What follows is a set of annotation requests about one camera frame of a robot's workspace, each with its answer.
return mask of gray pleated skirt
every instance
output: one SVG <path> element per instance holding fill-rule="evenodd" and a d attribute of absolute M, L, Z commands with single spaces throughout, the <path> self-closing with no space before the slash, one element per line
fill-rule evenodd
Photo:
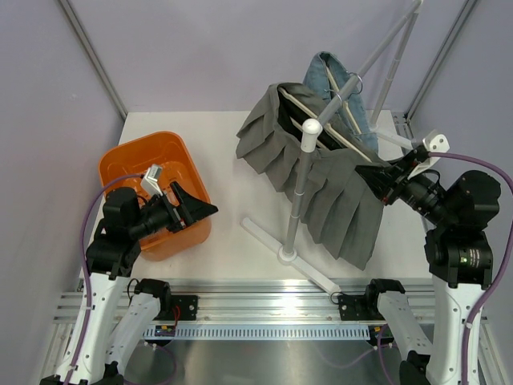
<path fill-rule="evenodd" d="M 299 100 L 309 111 L 299 108 L 284 94 Z M 285 192 L 292 200 L 301 154 L 301 131 L 297 125 L 311 113 L 318 116 L 325 106 L 325 101 L 303 84 L 273 84 L 237 133 L 237 158 L 244 158 L 257 173 L 265 172 L 276 191 Z M 340 145 L 316 148 L 301 204 L 301 221 L 308 226 L 315 243 L 323 244 L 336 259 L 342 257 L 363 270 L 374 250 L 383 204 L 355 167 L 389 164 L 353 138 L 340 117 L 334 116 L 330 124 L 368 160 Z M 321 137 L 325 139 L 323 143 L 333 142 L 325 132 Z"/>

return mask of orange plastic basin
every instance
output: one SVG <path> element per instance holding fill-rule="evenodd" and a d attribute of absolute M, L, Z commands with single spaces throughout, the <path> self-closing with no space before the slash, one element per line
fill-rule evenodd
<path fill-rule="evenodd" d="M 171 203 L 178 205 L 170 187 L 173 181 L 177 181 L 192 196 L 210 203 L 207 190 L 182 138 L 172 132 L 156 132 L 113 148 L 99 162 L 100 180 L 104 186 L 123 175 L 144 174 L 152 164 L 158 164 L 163 168 L 159 186 L 168 195 Z M 138 178 L 122 180 L 105 193 L 121 186 L 132 187 L 138 195 L 146 199 L 150 198 L 141 188 Z M 204 242 L 210 234 L 210 229 L 210 218 L 205 218 L 178 233 L 170 233 L 166 229 L 160 230 L 141 240 L 141 249 L 144 250 L 141 255 L 149 261 L 162 261 Z"/>

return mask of metal floor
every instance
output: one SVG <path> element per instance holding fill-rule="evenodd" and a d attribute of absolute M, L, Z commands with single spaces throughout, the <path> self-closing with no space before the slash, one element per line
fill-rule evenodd
<path fill-rule="evenodd" d="M 175 341 L 166 348 L 173 358 L 150 346 L 138 347 L 127 366 L 131 383 L 153 385 L 168 378 L 176 385 L 388 385 L 377 351 L 344 368 L 371 349 L 363 341 Z M 383 351 L 386 367 L 399 384 L 401 357 Z"/>

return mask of clothing rack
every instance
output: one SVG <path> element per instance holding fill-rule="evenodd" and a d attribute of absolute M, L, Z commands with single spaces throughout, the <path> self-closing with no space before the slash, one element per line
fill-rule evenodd
<path fill-rule="evenodd" d="M 382 89 L 379 93 L 379 97 L 373 109 L 372 116 L 370 117 L 370 127 L 373 132 L 378 134 L 379 137 L 388 140 L 392 143 L 398 144 L 405 148 L 412 148 L 412 143 L 401 136 L 393 136 L 391 134 L 385 134 L 381 132 L 377 127 L 377 121 L 379 113 L 382 110 L 383 104 L 385 103 L 386 96 L 394 80 L 395 73 L 398 69 L 399 63 L 401 62 L 402 55 L 406 48 L 406 44 L 411 35 L 411 31 L 414 28 L 414 24 L 417 21 L 418 12 L 422 0 L 414 0 L 408 7 L 405 14 L 390 28 L 388 34 L 378 44 L 374 51 L 370 54 L 367 60 L 361 65 L 358 71 L 351 73 L 349 79 L 345 85 L 336 92 L 334 98 L 329 102 L 326 108 L 321 112 L 317 118 L 307 119 L 301 125 L 302 137 L 301 137 L 301 157 L 299 160 L 299 167 L 297 170 L 297 181 L 294 189 L 292 210 L 289 218 L 289 226 L 287 229 L 287 236 L 285 243 L 282 245 L 272 235 L 266 233 L 262 228 L 256 225 L 251 219 L 244 218 L 240 223 L 246 231 L 251 233 L 256 239 L 266 245 L 278 257 L 278 261 L 284 265 L 291 265 L 300 273 L 304 274 L 308 279 L 315 282 L 324 291 L 329 294 L 340 292 L 340 286 L 335 284 L 324 274 L 318 271 L 314 266 L 310 265 L 304 259 L 302 259 L 294 248 L 294 242 L 297 235 L 297 226 L 300 221 L 300 207 L 301 201 L 305 193 L 305 186 L 308 180 L 309 170 L 312 167 L 312 153 L 315 150 L 317 138 L 321 134 L 323 127 L 329 130 L 329 120 L 335 115 L 335 113 L 343 106 L 344 102 L 354 93 L 355 88 L 360 83 L 362 86 L 362 78 L 366 75 L 367 71 L 373 66 L 378 60 L 379 56 L 383 51 L 390 45 L 395 36 L 399 31 L 406 25 L 406 28 L 402 34 L 401 41 L 396 50 L 394 60 L 390 65 L 390 69 L 382 85 Z"/>

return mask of white table surface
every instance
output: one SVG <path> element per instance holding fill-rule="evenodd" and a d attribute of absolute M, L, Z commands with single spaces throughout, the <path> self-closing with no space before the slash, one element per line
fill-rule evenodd
<path fill-rule="evenodd" d="M 132 277 L 224 279 L 304 279 L 240 227 L 250 217 L 280 241 L 285 239 L 291 203 L 275 192 L 265 174 L 257 175 L 235 157 L 236 133 L 248 111 L 131 112 L 119 142 L 126 143 L 158 131 L 172 131 L 184 140 L 205 188 L 219 212 L 211 216 L 208 240 L 161 262 L 139 258 Z M 389 111 L 379 117 L 380 128 L 394 131 Z M 401 149 L 380 140 L 385 160 L 402 156 Z M 300 224 L 299 254 L 331 278 L 430 278 L 424 254 L 421 217 L 402 201 L 385 207 L 374 255 L 365 271 L 343 259 L 335 260 L 322 245 L 315 245 Z"/>

